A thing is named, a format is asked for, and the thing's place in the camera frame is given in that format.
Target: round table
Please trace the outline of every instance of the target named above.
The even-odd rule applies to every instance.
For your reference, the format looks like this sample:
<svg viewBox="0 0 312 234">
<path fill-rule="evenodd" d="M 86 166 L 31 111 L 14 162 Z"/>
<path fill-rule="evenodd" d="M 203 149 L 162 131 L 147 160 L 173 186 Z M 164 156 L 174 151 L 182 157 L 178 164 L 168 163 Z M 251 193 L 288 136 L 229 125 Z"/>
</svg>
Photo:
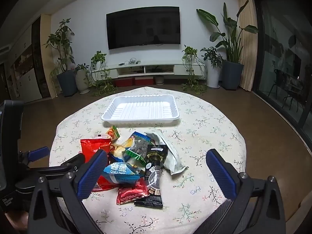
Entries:
<svg viewBox="0 0 312 234">
<path fill-rule="evenodd" d="M 245 171 L 246 146 L 234 124 L 210 103 L 182 92 L 143 87 L 104 97 L 64 119 L 58 126 L 50 153 L 50 166 L 60 165 L 81 151 L 80 139 L 105 133 L 101 121 L 117 96 L 171 94 L 175 97 L 180 119 L 171 126 L 118 127 L 125 141 L 134 131 L 144 133 L 160 129 L 189 166 L 174 176 L 163 169 L 160 190 L 163 209 L 134 206 L 133 202 L 116 205 L 117 188 L 91 193 L 83 203 L 104 233 L 193 233 L 226 198 L 205 162 L 206 152 L 215 148 L 238 172 Z M 60 200 L 61 208 L 66 206 Z"/>
</svg>

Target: black snack bag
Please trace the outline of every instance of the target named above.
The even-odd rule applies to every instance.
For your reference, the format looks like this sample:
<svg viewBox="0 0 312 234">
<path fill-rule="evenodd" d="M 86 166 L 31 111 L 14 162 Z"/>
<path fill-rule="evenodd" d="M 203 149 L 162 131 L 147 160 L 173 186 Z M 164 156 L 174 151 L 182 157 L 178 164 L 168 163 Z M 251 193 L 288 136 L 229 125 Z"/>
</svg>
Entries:
<svg viewBox="0 0 312 234">
<path fill-rule="evenodd" d="M 136 200 L 134 205 L 163 208 L 160 195 L 161 167 L 168 155 L 167 145 L 148 145 L 144 180 L 146 180 L 149 196 Z"/>
</svg>

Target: red snack package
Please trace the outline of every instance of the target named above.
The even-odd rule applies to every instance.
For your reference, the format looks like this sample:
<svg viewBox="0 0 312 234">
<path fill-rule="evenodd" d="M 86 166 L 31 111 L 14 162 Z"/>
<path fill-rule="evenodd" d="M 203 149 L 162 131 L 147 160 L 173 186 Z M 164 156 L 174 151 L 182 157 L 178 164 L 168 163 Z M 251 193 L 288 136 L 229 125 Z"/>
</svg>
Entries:
<svg viewBox="0 0 312 234">
<path fill-rule="evenodd" d="M 104 150 L 106 153 L 110 152 L 110 144 L 111 139 L 82 139 L 80 140 L 81 147 L 82 147 L 82 153 L 85 156 L 85 162 L 88 162 L 99 149 Z M 93 192 L 96 191 L 104 191 L 104 190 L 110 190 L 112 188 L 117 187 L 117 185 L 111 184 L 108 182 L 104 177 L 100 176 L 97 184 L 93 188 Z"/>
<path fill-rule="evenodd" d="M 140 178 L 134 187 L 122 187 L 118 189 L 116 204 L 122 205 L 147 196 L 149 196 L 148 188 L 146 187 L 144 178 Z"/>
<path fill-rule="evenodd" d="M 104 150 L 107 154 L 110 152 L 110 144 L 112 140 L 108 139 L 82 139 L 80 140 L 82 153 L 85 155 L 85 162 L 93 157 L 99 149 Z"/>
</svg>

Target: metal screw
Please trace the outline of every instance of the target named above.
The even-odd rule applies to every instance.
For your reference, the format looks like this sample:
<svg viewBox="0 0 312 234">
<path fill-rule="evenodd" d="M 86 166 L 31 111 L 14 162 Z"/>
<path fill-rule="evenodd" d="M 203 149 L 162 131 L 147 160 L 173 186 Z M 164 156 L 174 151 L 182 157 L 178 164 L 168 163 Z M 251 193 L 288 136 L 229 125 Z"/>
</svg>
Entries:
<svg viewBox="0 0 312 234">
<path fill-rule="evenodd" d="M 247 173 L 239 173 L 239 176 L 241 176 L 241 178 L 248 178 Z"/>
<path fill-rule="evenodd" d="M 39 183 L 43 183 L 45 180 L 46 180 L 45 177 L 40 177 L 40 178 L 38 179 Z"/>
<path fill-rule="evenodd" d="M 65 177 L 71 179 L 74 176 L 74 173 L 66 173 Z"/>
<path fill-rule="evenodd" d="M 269 176 L 268 181 L 276 182 L 276 178 L 274 176 Z"/>
</svg>

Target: white tv stand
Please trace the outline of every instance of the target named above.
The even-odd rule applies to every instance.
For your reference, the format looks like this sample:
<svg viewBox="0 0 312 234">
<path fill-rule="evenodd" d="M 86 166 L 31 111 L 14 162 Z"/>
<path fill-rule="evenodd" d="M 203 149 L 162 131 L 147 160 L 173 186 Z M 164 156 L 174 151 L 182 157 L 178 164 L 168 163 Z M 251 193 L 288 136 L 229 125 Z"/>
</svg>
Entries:
<svg viewBox="0 0 312 234">
<path fill-rule="evenodd" d="M 189 71 L 186 65 L 180 61 L 151 61 L 140 64 L 127 64 L 121 65 L 107 65 L 105 67 L 109 69 L 108 76 L 116 79 L 130 76 L 152 76 L 152 75 L 189 75 Z M 205 73 L 204 65 L 192 64 L 194 74 L 201 78 L 203 72 Z M 92 77 L 95 81 L 103 80 L 105 73 L 103 70 L 92 72 Z"/>
</svg>

